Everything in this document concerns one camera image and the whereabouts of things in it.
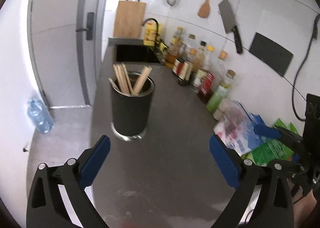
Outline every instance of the door handle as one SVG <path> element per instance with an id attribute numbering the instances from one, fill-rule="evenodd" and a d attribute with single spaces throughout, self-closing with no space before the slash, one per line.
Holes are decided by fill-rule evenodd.
<path id="1" fill-rule="evenodd" d="M 76 29 L 76 32 L 87 32 L 86 40 L 93 39 L 93 23 L 94 23 L 94 12 L 88 12 L 87 14 L 87 28 Z"/>

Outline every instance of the stainless steel base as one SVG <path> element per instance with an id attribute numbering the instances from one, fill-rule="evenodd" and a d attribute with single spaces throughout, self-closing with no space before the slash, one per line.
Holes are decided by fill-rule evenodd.
<path id="1" fill-rule="evenodd" d="M 138 135 L 135 135 L 135 136 L 125 136 L 125 135 L 122 135 L 120 133 L 117 132 L 115 126 L 113 125 L 113 122 L 111 122 L 111 129 L 112 129 L 112 132 L 113 134 L 121 139 L 121 140 L 124 140 L 124 141 L 127 141 L 127 142 L 130 142 L 130 141 L 137 141 L 137 140 L 142 140 L 144 138 L 144 136 L 146 135 L 146 132 L 147 132 L 147 128 L 145 128 L 140 134 Z"/>

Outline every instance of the door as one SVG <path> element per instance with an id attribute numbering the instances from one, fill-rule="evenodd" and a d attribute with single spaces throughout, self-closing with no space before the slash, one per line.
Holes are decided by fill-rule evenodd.
<path id="1" fill-rule="evenodd" d="M 93 105 L 105 0 L 29 0 L 29 6 L 30 56 L 45 103 Z"/>

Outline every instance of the wooden cutting board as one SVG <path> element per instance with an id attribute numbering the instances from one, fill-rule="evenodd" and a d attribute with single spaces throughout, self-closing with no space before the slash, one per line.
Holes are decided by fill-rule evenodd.
<path id="1" fill-rule="evenodd" d="M 145 9 L 144 2 L 119 1 L 113 36 L 140 38 Z"/>

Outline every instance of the gray door frame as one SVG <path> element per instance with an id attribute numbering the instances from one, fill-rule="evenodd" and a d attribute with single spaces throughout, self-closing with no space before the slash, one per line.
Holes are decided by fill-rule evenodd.
<path id="1" fill-rule="evenodd" d="M 101 66 L 101 43 L 102 43 L 102 29 L 103 29 L 103 17 L 104 17 L 104 11 L 105 11 L 105 4 L 106 0 L 98 0 L 97 7 L 95 10 L 95 19 L 94 19 L 94 30 L 93 30 L 93 35 L 94 38 L 93 40 L 95 41 L 94 43 L 94 81 L 98 83 L 98 78 L 100 74 L 100 66 Z M 77 18 L 76 18 L 76 26 L 77 28 L 82 28 L 83 24 L 86 23 L 86 14 L 84 14 L 84 6 L 85 6 L 85 0 L 78 0 L 78 12 L 77 12 Z M 32 21 L 32 8 L 33 8 L 33 0 L 29 0 L 28 2 L 28 14 L 27 14 L 27 34 L 28 34 L 28 46 L 29 46 L 29 52 L 30 52 L 30 59 L 31 59 L 31 64 L 32 68 L 34 71 L 34 75 L 36 78 L 36 82 L 39 88 L 39 92 L 41 94 L 41 98 L 43 99 L 44 103 L 46 106 L 49 108 L 56 108 L 54 106 L 50 106 L 48 99 L 46 97 L 46 93 L 44 90 L 44 87 L 41 83 L 41 79 L 39 76 L 39 72 L 37 70 L 36 66 L 36 58 L 34 54 L 34 47 L 33 47 L 33 42 L 32 42 L 32 32 L 31 32 L 31 21 Z M 81 32 L 75 32 L 77 34 L 76 37 L 76 45 L 77 45 L 77 56 L 78 56 L 78 66 L 79 66 L 79 77 L 80 77 L 80 82 L 82 86 L 82 91 L 83 91 L 83 96 L 85 100 L 85 104 L 90 106 L 93 105 L 94 99 L 89 99 L 89 94 L 88 94 L 88 88 L 87 88 L 87 80 L 85 78 L 85 70 L 84 70 L 84 54 L 83 54 L 83 33 Z"/>

